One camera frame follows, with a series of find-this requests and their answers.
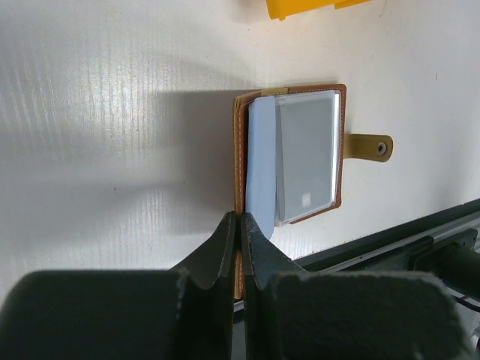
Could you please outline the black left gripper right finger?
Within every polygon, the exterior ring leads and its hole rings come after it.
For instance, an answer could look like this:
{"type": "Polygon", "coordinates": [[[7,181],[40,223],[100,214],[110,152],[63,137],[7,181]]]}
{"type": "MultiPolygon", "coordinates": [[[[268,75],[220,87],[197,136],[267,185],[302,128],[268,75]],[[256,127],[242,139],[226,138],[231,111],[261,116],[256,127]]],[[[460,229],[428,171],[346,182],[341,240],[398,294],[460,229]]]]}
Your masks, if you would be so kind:
{"type": "Polygon", "coordinates": [[[249,359],[467,359],[453,298],[415,271],[313,273],[240,223],[249,359]]]}

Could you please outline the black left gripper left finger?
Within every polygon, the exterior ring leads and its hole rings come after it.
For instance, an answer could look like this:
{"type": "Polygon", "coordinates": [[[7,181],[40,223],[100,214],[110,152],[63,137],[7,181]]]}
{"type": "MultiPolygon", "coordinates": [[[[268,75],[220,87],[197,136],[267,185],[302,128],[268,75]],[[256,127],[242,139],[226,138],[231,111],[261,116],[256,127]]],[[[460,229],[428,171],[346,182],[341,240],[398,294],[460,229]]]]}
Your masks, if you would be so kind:
{"type": "Polygon", "coordinates": [[[1,307],[3,359],[229,359],[236,216],[169,270],[35,271],[1,307]]]}

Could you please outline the brown leather card holder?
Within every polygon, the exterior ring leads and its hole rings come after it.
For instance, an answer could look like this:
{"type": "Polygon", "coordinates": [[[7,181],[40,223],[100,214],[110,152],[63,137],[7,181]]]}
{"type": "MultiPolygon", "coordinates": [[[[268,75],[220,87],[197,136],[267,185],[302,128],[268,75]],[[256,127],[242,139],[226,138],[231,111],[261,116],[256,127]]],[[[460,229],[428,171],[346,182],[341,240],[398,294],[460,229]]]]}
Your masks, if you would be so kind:
{"type": "Polygon", "coordinates": [[[270,239],[277,227],[337,209],[346,159],[386,162],[385,134],[346,133],[344,84],[266,88],[233,101],[234,211],[270,239]]]}

